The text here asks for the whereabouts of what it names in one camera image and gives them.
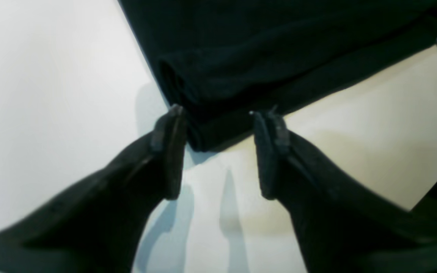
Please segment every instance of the white background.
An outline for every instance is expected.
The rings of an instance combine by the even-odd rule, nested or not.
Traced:
[[[116,0],[0,0],[0,229],[104,166],[166,112]],[[290,114],[289,128],[410,209],[437,180],[437,48]],[[305,271],[287,212],[260,196],[253,140],[187,152],[136,271]]]

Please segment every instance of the white surface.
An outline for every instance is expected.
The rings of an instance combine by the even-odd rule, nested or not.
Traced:
[[[104,166],[165,112],[115,0],[0,0],[0,229]],[[437,49],[286,122],[409,209],[437,180]],[[209,156],[187,153],[180,199],[154,211],[136,271],[305,271],[287,212],[260,196],[253,140],[194,163]]]

